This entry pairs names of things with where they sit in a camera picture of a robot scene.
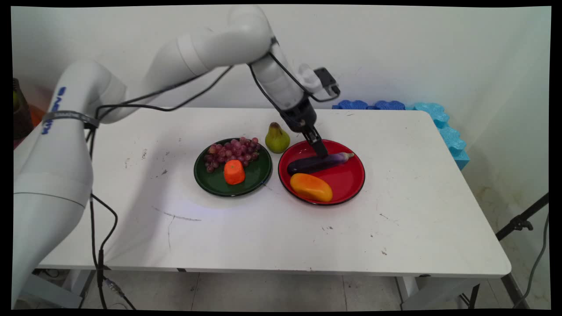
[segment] plate rim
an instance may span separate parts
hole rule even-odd
[[[231,138],[225,138],[221,141],[217,141],[215,142],[215,144],[218,143],[223,143],[226,141],[231,141],[233,139],[238,139],[240,140],[239,137],[231,137]],[[206,192],[212,194],[212,195],[216,195],[216,196],[221,196],[221,197],[235,197],[235,196],[241,196],[241,195],[245,195],[248,194],[252,191],[255,191],[256,189],[258,189],[259,187],[261,187],[264,183],[266,183],[270,178],[271,178],[271,174],[273,173],[273,162],[271,160],[271,155],[269,154],[269,151],[265,148],[265,146],[261,146],[261,148],[264,150],[264,152],[268,155],[268,175],[265,177],[264,180],[258,182],[257,185],[255,185],[254,187],[249,188],[247,191],[243,192],[243,193],[237,193],[237,194],[223,194],[223,193],[219,193],[219,192],[214,192],[214,191],[210,191],[209,189],[207,189],[205,186],[203,186],[200,182],[199,177],[197,176],[197,163],[202,159],[202,157],[205,156],[206,151],[209,149],[210,145],[205,147],[205,149],[199,154],[199,156],[197,156],[197,159],[195,159],[195,163],[193,164],[193,177],[195,178],[195,182],[197,182],[197,184],[199,185],[200,188],[202,188],[203,190],[205,190]]]
[[[333,141],[333,140],[331,140],[331,139],[322,139],[322,141],[330,141],[330,142],[334,142],[334,143],[340,144],[341,146],[344,146],[345,148],[349,149],[351,152],[355,153],[355,151],[351,150],[349,147],[347,147],[347,146],[345,146],[345,145],[343,145],[343,144],[341,144],[341,143],[338,143],[338,142],[336,142],[336,141]],[[300,141],[300,142],[298,142],[298,143],[293,144],[293,146],[296,146],[296,145],[298,145],[298,144],[300,144],[300,143],[302,143],[302,142],[306,142],[306,141]],[[284,153],[281,155],[281,157],[279,158],[279,162],[281,162],[281,159],[283,159],[283,156],[287,153],[287,151],[289,151],[289,149],[291,149],[291,147],[289,147],[289,148],[287,148],[287,149],[285,150],[285,152],[284,152]],[[293,192],[291,192],[291,190],[289,190],[289,188],[287,188],[287,186],[285,185],[285,183],[283,182],[283,180],[281,180],[280,163],[277,163],[277,175],[278,175],[278,177],[279,177],[279,181],[281,182],[281,185],[283,185],[283,187],[285,188],[285,190],[287,190],[287,192],[289,192],[290,195],[296,197],[297,199],[299,199],[299,200],[301,200],[301,201],[304,201],[304,202],[310,203],[310,204],[314,204],[314,205],[319,205],[319,206],[333,206],[333,205],[338,205],[338,204],[341,204],[341,203],[345,203],[345,202],[351,200],[352,198],[354,198],[355,196],[357,196],[357,195],[359,194],[359,192],[361,192],[361,190],[363,189],[363,186],[365,185],[365,180],[367,179],[367,176],[366,176],[366,174],[365,174],[365,166],[363,166],[363,161],[361,161],[361,159],[359,158],[359,156],[355,155],[355,157],[357,157],[357,159],[359,159],[359,163],[361,164],[361,167],[362,167],[362,169],[363,169],[363,183],[361,184],[361,187],[357,190],[357,192],[356,192],[354,195],[350,196],[349,198],[347,198],[347,199],[345,199],[345,200],[343,200],[343,201],[341,201],[341,202],[337,202],[337,203],[321,203],[321,202],[309,201],[309,200],[306,200],[306,199],[304,199],[304,198],[302,198],[302,197],[300,197],[300,196],[294,194]]]

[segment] pear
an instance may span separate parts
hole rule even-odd
[[[276,122],[269,124],[268,134],[265,136],[265,144],[269,150],[279,154],[284,152],[290,143],[289,134],[279,124]]]

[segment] white table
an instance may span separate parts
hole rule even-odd
[[[140,109],[96,134],[93,192],[119,215],[105,264],[121,270],[289,272],[400,277],[404,309],[430,308],[511,265],[437,128],[421,111],[317,110],[324,139],[361,159],[366,180],[330,207],[291,196],[277,175],[241,197],[213,196],[193,177],[211,143],[258,137],[273,109]],[[96,244],[113,216],[95,205]],[[93,269],[89,210],[41,268]],[[423,278],[418,288],[414,277]]]

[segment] blue foam block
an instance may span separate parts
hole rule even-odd
[[[445,141],[445,144],[447,144],[447,147],[453,157],[459,155],[464,150],[464,147],[466,147],[466,142],[460,139],[460,133],[458,130],[450,126],[446,126],[444,128],[439,128],[439,133],[441,134],[441,137],[443,137],[443,140]]]
[[[361,100],[343,100],[338,105],[333,105],[332,110],[366,110],[367,106],[368,104]]]
[[[468,158],[468,155],[464,150],[461,151],[460,154],[453,156],[453,158],[455,159],[455,162],[457,163],[457,166],[460,170],[462,170],[470,161],[470,158]]]
[[[437,128],[445,127],[445,124],[449,121],[445,109],[437,103],[416,103],[414,104],[414,110],[429,113]]]
[[[367,110],[405,110],[404,103],[398,101],[378,101],[372,106],[368,106]]]

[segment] eggplant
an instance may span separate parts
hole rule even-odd
[[[346,152],[340,152],[338,154],[328,155],[324,158],[314,156],[297,159],[287,166],[287,172],[290,175],[294,175],[295,173],[314,173],[341,165],[353,156],[355,156],[353,153],[348,154]]]

